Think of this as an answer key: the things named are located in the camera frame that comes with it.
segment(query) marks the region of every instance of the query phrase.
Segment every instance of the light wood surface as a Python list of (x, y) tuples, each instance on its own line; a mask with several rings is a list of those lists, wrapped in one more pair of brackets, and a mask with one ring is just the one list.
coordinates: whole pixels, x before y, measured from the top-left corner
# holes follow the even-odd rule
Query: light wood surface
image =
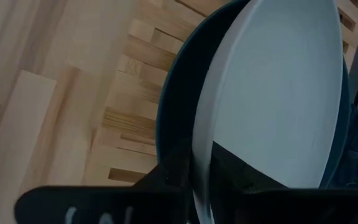
[[(128, 186), (148, 173), (171, 64), (228, 1), (0, 0), (0, 223), (35, 187)], [(336, 3), (351, 67), (358, 0)]]
[(23, 71), (12, 92), (0, 125), (0, 223), (14, 223), (12, 207), (20, 196), (55, 84)]

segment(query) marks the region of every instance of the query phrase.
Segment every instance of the wood grain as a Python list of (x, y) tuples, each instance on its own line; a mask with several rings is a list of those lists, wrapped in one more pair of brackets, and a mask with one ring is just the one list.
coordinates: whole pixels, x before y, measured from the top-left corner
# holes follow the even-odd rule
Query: wood grain
[(167, 78), (167, 72), (151, 65), (145, 64), (139, 75), (139, 78), (158, 86), (163, 86), (165, 79)]
[(154, 30), (154, 26), (148, 25), (138, 19), (133, 19), (129, 27), (128, 34), (137, 37), (144, 42), (150, 42), (154, 35)]
[[(119, 93), (136, 96), (152, 103), (158, 103), (162, 91), (161, 86), (152, 82), (143, 81), (120, 71), (117, 71), (116, 73), (116, 82), (113, 88), (115, 88), (115, 91)], [(113, 92), (113, 94), (114, 96), (110, 97), (110, 99), (114, 101), (109, 102), (110, 105), (115, 104), (116, 93)]]
[(48, 184), (48, 173), (55, 153), (54, 142), (56, 134), (59, 133), (58, 115), (62, 112), (63, 101), (67, 103), (67, 97), (71, 93), (77, 78), (78, 70), (73, 67), (67, 67), (57, 81), (30, 164), (21, 185), (22, 194), (28, 190)]
[(91, 125), (94, 99), (100, 80), (72, 68), (75, 78), (64, 96), (57, 117), (53, 139), (53, 159), (47, 183), (51, 185), (79, 185), (82, 182), (88, 154), (91, 150)]
[(140, 172), (110, 168), (108, 178), (109, 180), (118, 180), (123, 182), (136, 183), (144, 176), (145, 174)]
[(139, 60), (135, 60), (126, 55), (121, 55), (118, 61), (117, 70), (133, 75), (135, 77), (139, 77), (144, 65), (145, 64)]
[(209, 16), (212, 12), (219, 9), (230, 0), (177, 0), (190, 9), (203, 16)]
[(112, 108), (106, 108), (103, 126), (116, 128), (145, 138), (155, 138), (155, 121), (132, 114), (125, 114)]
[(177, 54), (183, 45), (183, 42), (175, 39), (163, 32), (156, 30), (150, 40), (150, 43), (168, 52)]
[(116, 95), (114, 108), (124, 113), (155, 120), (157, 118), (158, 104), (136, 96), (119, 93)]
[(336, 5), (343, 16), (358, 24), (358, 8), (350, 0), (336, 0)]
[(347, 27), (345, 27), (343, 24), (341, 24), (341, 30), (342, 30), (342, 38), (343, 41), (352, 46), (353, 48), (357, 48), (358, 45), (358, 38), (350, 31)]
[(101, 145), (116, 147), (119, 149), (157, 155), (155, 144), (152, 139), (140, 139), (139, 136), (131, 136), (127, 133), (119, 133), (117, 130), (105, 129)]
[(189, 22), (195, 27), (205, 19), (204, 16), (198, 14), (183, 4), (176, 2), (175, 0), (165, 0), (162, 8), (167, 10), (169, 13), (172, 13), (177, 17)]
[(135, 18), (182, 41), (185, 41), (195, 29), (193, 24), (170, 14), (147, 0), (139, 0)]
[(175, 54), (162, 50), (131, 35), (128, 37), (124, 54), (165, 71), (169, 70), (175, 59)]
[(109, 179), (110, 167), (95, 165), (92, 168), (89, 168), (91, 175), (84, 182), (85, 185), (92, 186), (114, 186), (114, 187), (128, 187), (132, 186), (134, 183), (111, 180)]
[(157, 165), (155, 156), (106, 146), (95, 152), (95, 157), (103, 166), (142, 174), (149, 173)]
[(150, 145), (150, 146), (155, 146), (154, 139), (143, 138), (142, 136), (138, 136), (136, 134), (124, 132), (121, 134), (121, 139), (126, 139), (128, 141), (133, 141), (133, 142), (138, 142), (138, 143), (142, 143), (142, 144), (146, 144), (146, 145)]
[(54, 80), (21, 72), (12, 92), (0, 126), (0, 223), (14, 223), (13, 206), (54, 88)]

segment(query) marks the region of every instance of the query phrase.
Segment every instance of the white surface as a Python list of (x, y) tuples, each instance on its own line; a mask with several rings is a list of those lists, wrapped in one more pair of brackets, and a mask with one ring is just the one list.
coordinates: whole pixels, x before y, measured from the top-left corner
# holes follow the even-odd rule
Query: white surface
[(334, 136), (342, 77), (336, 5), (253, 0), (209, 68), (193, 134), (195, 200), (211, 220), (213, 140), (288, 187), (318, 187)]

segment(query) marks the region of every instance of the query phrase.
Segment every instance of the wooden board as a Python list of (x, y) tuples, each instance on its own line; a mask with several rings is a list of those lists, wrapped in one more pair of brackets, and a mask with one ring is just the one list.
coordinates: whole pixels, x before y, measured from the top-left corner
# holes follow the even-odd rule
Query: wooden board
[(186, 20), (159, 8), (147, 0), (139, 1), (135, 18), (182, 41), (185, 41), (196, 28)]
[(83, 184), (132, 185), (156, 165), (153, 141), (118, 129), (100, 128), (89, 155)]
[(0, 2), (0, 126), (20, 70), (57, 81), (20, 192), (82, 183), (136, 2)]
[(25, 71), (17, 79), (0, 127), (0, 223), (14, 223), (13, 206), (55, 83)]
[(185, 6), (188, 6), (190, 9), (200, 13), (203, 16), (208, 16), (215, 10), (219, 9), (224, 4), (228, 3), (230, 0), (209, 0), (209, 1), (199, 1), (199, 0), (179, 0)]
[(336, 4), (342, 17), (344, 58), (347, 68), (350, 70), (358, 46), (358, 0), (336, 0)]

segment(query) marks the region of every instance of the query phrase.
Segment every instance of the wooden rack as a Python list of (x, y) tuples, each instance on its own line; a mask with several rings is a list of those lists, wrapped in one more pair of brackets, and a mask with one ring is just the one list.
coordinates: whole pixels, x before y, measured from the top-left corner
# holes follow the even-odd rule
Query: wooden rack
[[(0, 223), (41, 185), (132, 185), (156, 164), (167, 72), (229, 0), (1, 0)], [(344, 56), (358, 0), (337, 0)]]

